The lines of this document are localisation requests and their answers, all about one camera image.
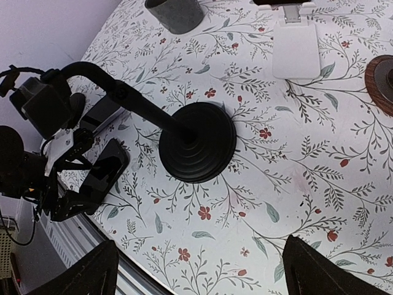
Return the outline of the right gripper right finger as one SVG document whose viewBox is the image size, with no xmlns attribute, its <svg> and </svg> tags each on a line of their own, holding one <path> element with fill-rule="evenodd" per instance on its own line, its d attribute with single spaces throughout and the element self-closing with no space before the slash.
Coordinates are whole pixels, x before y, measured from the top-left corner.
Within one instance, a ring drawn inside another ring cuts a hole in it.
<svg viewBox="0 0 393 295">
<path fill-rule="evenodd" d="M 282 262 L 289 294 L 386 294 L 341 269 L 293 235 L 286 240 Z"/>
</svg>

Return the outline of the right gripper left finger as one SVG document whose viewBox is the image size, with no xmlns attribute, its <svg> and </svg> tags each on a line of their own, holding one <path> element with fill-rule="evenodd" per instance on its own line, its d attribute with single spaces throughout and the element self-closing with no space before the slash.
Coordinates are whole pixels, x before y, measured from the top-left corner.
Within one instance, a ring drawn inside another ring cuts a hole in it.
<svg viewBox="0 0 393 295">
<path fill-rule="evenodd" d="M 115 294 L 119 251 L 108 240 L 93 248 L 61 275 L 30 294 Z"/>
</svg>

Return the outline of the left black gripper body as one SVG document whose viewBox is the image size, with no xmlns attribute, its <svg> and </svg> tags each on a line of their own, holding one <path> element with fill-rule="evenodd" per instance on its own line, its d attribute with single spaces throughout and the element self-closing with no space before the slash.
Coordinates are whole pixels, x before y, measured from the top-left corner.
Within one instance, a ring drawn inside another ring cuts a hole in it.
<svg viewBox="0 0 393 295">
<path fill-rule="evenodd" d="M 61 194 L 60 189 L 57 173 L 51 173 L 44 189 L 39 192 L 38 203 L 34 209 L 36 220 L 44 213 L 51 221 L 62 222 L 80 213 L 93 214 L 101 204 L 101 197 L 70 189 L 65 189 Z"/>
</svg>

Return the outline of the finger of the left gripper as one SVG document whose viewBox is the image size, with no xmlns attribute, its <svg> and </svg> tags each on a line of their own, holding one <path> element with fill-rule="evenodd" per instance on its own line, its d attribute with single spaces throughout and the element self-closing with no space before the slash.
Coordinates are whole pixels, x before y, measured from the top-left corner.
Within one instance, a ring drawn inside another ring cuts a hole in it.
<svg viewBox="0 0 393 295">
<path fill-rule="evenodd" d="M 78 155 L 76 158 L 72 160 L 68 160 L 65 155 L 62 155 L 55 162 L 55 171 L 57 173 L 61 173 L 62 171 L 65 170 L 84 171 L 84 170 L 90 170 L 92 166 L 93 164 L 83 155 Z"/>
</svg>

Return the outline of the black phone front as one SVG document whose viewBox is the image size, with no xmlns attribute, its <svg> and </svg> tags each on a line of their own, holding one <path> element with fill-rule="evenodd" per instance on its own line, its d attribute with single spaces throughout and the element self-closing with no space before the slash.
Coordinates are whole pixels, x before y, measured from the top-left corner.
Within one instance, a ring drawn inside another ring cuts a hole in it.
<svg viewBox="0 0 393 295">
<path fill-rule="evenodd" d="M 129 156 L 117 139 L 111 139 L 80 186 L 79 193 L 100 205 L 129 164 Z"/>
</svg>

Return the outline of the phone with white case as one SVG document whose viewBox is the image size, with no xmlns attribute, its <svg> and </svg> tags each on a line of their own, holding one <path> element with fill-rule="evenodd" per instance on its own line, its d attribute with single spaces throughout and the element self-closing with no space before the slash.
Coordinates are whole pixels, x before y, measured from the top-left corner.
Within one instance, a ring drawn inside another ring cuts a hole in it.
<svg viewBox="0 0 393 295">
<path fill-rule="evenodd" d="M 80 120 L 79 127 L 94 135 L 104 130 L 124 109 L 108 96 L 100 99 Z"/>
</svg>

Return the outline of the phone with blue case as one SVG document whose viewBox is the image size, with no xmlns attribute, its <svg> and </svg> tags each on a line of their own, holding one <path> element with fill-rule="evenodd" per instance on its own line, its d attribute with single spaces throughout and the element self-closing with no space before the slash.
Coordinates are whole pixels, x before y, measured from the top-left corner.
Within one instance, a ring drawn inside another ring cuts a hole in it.
<svg viewBox="0 0 393 295">
<path fill-rule="evenodd" d="M 270 5 L 270 6 L 281 6 L 287 4 L 303 4 L 305 2 L 310 2 L 310 0 L 253 0 L 258 6 Z"/>
</svg>

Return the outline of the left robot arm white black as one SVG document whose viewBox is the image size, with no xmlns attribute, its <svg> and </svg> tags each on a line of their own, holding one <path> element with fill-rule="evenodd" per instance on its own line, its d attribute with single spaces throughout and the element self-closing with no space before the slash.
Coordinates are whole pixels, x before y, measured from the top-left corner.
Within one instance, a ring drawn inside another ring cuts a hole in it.
<svg viewBox="0 0 393 295">
<path fill-rule="evenodd" d="M 42 145 L 40 154 L 27 152 L 19 133 L 1 126 L 1 194 L 29 199 L 38 213 L 52 221 L 64 221 L 79 213 L 93 214 L 102 202 L 89 191 L 66 189 L 59 193 L 58 173 L 64 170 L 91 170 L 84 154 L 93 146 L 91 131 L 63 130 Z"/>
</svg>

